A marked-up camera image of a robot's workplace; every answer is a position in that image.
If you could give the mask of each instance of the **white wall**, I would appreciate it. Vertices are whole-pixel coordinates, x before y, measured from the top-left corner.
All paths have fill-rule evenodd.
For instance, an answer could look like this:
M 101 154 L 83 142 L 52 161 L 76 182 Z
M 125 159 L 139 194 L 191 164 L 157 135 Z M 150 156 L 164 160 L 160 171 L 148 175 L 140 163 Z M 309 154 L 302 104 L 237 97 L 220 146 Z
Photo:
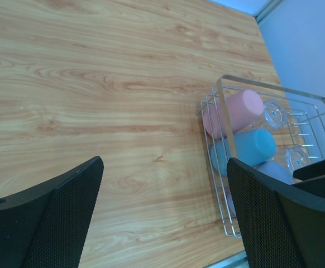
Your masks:
M 226 7 L 255 16 L 269 0 L 210 0 Z
M 259 26 L 281 84 L 325 97 L 325 0 L 285 0 Z

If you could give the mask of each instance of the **tabletop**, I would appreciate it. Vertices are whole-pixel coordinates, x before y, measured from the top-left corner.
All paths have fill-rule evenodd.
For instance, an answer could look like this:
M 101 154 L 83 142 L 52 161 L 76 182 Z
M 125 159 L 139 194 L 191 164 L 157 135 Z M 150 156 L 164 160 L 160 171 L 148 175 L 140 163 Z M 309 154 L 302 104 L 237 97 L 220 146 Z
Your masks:
M 226 237 L 200 117 L 223 74 L 278 83 L 253 17 L 204 0 L 0 0 L 0 197 L 101 156 L 80 267 L 202 267 Z

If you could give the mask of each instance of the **pink cup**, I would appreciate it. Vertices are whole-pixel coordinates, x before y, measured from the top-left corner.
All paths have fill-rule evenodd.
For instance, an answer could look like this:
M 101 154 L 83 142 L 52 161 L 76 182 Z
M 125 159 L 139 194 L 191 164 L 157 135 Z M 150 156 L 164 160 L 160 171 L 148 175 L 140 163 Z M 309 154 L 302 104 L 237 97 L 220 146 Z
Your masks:
M 226 98 L 227 109 L 230 115 L 232 132 L 236 133 L 245 127 L 249 126 L 254 120 L 259 118 L 264 110 L 263 100 L 255 91 L 247 89 L 236 93 Z M 222 135 L 226 137 L 226 128 L 221 109 L 221 104 L 218 102 L 217 109 L 221 123 Z M 203 115 L 203 126 L 207 133 L 217 140 L 222 139 L 221 130 L 219 128 L 218 116 L 214 106 L 209 107 L 211 115 L 211 123 L 209 121 L 207 109 Z

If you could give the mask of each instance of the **dish rack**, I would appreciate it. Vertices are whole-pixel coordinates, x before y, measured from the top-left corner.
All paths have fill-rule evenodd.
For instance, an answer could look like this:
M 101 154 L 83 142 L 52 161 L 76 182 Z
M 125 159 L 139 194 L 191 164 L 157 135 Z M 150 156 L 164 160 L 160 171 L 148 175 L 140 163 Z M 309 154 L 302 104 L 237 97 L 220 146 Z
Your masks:
M 197 114 L 201 114 L 203 118 L 204 114 L 208 113 L 209 122 L 212 125 L 210 112 L 211 109 L 216 109 L 217 112 L 216 103 L 219 100 L 227 134 L 228 143 L 226 146 L 229 146 L 232 157 L 238 158 L 238 155 L 226 106 L 226 98 L 246 89 L 256 91 L 264 102 L 269 99 L 275 99 L 286 110 L 287 122 L 285 126 L 272 133 L 277 145 L 277 152 L 288 148 L 299 148 L 307 155 L 309 164 L 325 159 L 325 98 L 278 85 L 226 74 L 217 80 L 216 85 L 212 87 L 212 92 L 206 95 L 205 100 L 200 104 L 200 110 Z M 217 114 L 218 121 L 220 121 L 219 113 L 217 112 Z M 251 128 L 253 127 L 248 126 L 242 131 Z M 217 140 L 213 137 L 213 132 L 212 136 L 206 132 L 205 126 L 204 136 L 224 232 L 227 236 L 241 238 L 237 218 L 228 205 L 227 194 L 230 192 L 230 189 L 227 177 L 222 176 L 220 170 L 214 169 L 211 162 L 211 148 L 215 146 Z M 222 144 L 227 157 L 224 142 Z

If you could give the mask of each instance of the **clear glass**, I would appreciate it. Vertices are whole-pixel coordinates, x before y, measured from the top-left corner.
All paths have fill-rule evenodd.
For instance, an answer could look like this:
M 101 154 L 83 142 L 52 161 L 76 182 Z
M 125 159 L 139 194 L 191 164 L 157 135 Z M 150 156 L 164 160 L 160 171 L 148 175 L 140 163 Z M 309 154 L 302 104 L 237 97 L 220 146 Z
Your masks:
M 311 164 L 308 154 L 301 147 L 277 151 L 272 160 L 284 166 L 291 174 L 293 174 L 294 170 Z
M 288 124 L 288 113 L 284 106 L 275 99 L 264 102 L 262 116 L 252 123 L 251 128 L 264 128 L 269 132 L 274 132 Z

